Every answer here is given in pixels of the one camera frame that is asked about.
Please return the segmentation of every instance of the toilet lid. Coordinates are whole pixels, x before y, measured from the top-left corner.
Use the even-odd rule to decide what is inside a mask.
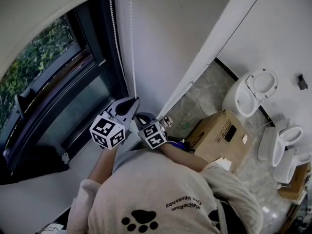
[[[280,138],[285,141],[286,146],[295,144],[302,135],[303,128],[299,125],[288,127],[279,134]]]
[[[264,100],[277,90],[277,76],[272,70],[259,69],[248,77],[246,85],[258,100]]]

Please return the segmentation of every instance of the green foliage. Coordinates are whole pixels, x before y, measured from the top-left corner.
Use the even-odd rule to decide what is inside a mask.
[[[59,18],[20,53],[0,81],[0,131],[21,94],[73,42],[65,19]]]

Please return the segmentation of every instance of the white toilet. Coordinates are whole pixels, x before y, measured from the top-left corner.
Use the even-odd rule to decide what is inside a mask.
[[[272,96],[278,86],[276,74],[259,69],[243,75],[223,99],[222,110],[230,109],[239,119],[252,116],[262,101]]]
[[[267,160],[271,166],[276,167],[282,159],[285,147],[295,144],[302,135],[303,128],[299,125],[290,126],[289,119],[279,121],[275,127],[267,127],[260,142],[258,158]]]
[[[288,184],[297,166],[312,161],[312,150],[301,152],[299,147],[284,152],[281,162],[273,170],[273,179]]]

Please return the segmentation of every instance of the gray tile floor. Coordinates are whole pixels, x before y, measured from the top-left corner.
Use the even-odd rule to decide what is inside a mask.
[[[167,130],[168,134],[186,137],[202,118],[220,111],[223,98],[233,84],[234,80],[213,62],[167,114],[174,122]],[[245,119],[243,124],[250,133],[253,133],[265,123],[267,120],[257,110],[253,116]],[[277,183],[271,176],[273,168],[257,158],[264,128],[252,134],[253,148],[236,175],[263,207],[264,224],[261,233],[273,234],[283,224],[291,202],[282,199],[277,193]]]

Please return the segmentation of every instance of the cardboard box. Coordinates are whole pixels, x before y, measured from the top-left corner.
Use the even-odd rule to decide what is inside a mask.
[[[225,137],[231,126],[236,128],[230,142]],[[195,155],[208,162],[223,157],[232,162],[230,171],[235,172],[244,161],[252,147],[252,137],[237,117],[225,110],[204,118],[186,139],[195,149]]]
[[[311,170],[310,163],[297,166],[288,187],[278,189],[278,193],[282,198],[290,200],[298,200],[306,185],[306,178]]]

